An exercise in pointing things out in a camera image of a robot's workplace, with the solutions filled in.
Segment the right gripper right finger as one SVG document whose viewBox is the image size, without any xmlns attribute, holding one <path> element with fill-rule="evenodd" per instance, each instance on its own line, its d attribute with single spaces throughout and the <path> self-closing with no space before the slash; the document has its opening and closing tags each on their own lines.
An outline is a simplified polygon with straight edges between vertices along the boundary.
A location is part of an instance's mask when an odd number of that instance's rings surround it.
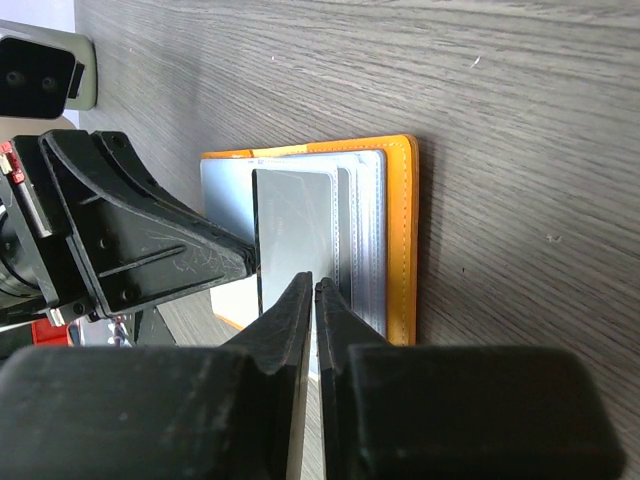
<svg viewBox="0 0 640 480">
<path fill-rule="evenodd" d="M 336 285 L 315 292 L 330 479 L 617 479 L 625 453 L 588 370 L 533 346 L 394 346 Z"/>
</svg>

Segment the orange leather card holder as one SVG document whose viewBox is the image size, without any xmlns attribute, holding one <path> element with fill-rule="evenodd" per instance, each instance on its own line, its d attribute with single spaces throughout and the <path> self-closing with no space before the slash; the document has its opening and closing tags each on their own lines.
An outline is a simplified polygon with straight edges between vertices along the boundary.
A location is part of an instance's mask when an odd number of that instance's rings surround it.
<svg viewBox="0 0 640 480">
<path fill-rule="evenodd" d="M 419 145 L 412 135 L 323 141 L 263 149 L 205 152 L 203 161 L 222 158 L 283 157 L 287 154 L 381 150 L 386 167 L 387 320 L 386 338 L 413 345 L 417 331 L 419 230 Z"/>
</svg>

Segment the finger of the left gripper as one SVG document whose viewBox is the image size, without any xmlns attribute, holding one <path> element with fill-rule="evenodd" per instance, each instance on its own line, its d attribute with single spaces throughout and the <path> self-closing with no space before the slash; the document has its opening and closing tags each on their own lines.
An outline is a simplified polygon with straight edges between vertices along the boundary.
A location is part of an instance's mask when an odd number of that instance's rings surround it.
<svg viewBox="0 0 640 480">
<path fill-rule="evenodd" d="M 52 130 L 38 140 L 91 300 L 112 317 L 255 272 L 254 247 L 159 185 L 122 132 Z"/>
</svg>

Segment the dark grey credit card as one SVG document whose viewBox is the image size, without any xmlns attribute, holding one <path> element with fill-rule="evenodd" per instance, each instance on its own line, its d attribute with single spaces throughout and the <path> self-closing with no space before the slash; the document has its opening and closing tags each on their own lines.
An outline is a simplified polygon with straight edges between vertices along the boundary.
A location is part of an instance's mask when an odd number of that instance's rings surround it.
<svg viewBox="0 0 640 480">
<path fill-rule="evenodd" d="M 338 271 L 337 169 L 256 169 L 252 174 L 258 299 L 271 308 L 292 278 Z"/>
</svg>

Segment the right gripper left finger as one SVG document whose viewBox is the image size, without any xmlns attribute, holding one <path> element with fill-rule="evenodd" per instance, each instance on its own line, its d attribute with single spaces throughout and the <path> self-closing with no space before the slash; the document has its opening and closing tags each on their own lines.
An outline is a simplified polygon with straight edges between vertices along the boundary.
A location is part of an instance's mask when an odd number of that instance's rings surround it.
<svg viewBox="0 0 640 480">
<path fill-rule="evenodd" d="M 29 347 L 1 370 L 5 479 L 296 479 L 312 277 L 214 348 Z"/>
</svg>

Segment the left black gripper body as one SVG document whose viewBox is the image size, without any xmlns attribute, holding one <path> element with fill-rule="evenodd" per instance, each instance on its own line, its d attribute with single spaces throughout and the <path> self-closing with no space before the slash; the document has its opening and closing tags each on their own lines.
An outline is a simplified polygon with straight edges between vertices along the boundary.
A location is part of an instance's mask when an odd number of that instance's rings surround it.
<svg viewBox="0 0 640 480">
<path fill-rule="evenodd" d="M 52 140 L 69 140 L 88 155 L 95 134 L 18 135 L 1 144 L 1 325 L 15 328 L 46 318 L 63 326 L 100 319 L 96 301 L 72 253 L 71 214 L 60 192 L 66 171 Z"/>
</svg>

